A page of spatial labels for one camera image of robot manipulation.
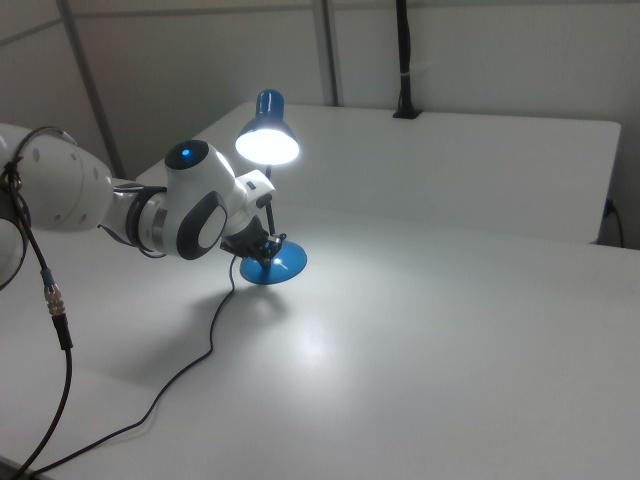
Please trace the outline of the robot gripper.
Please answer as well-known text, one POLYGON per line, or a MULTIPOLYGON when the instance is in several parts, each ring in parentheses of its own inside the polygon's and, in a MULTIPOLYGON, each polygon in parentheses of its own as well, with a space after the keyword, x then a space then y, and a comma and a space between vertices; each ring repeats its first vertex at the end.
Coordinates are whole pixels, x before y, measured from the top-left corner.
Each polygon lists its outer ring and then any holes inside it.
POLYGON ((259 170, 234 180, 233 190, 224 199, 227 220, 221 234, 221 247, 236 256, 252 256, 259 264, 269 264, 273 251, 279 251, 286 233, 269 235, 259 213, 275 196, 272 182, 259 170))

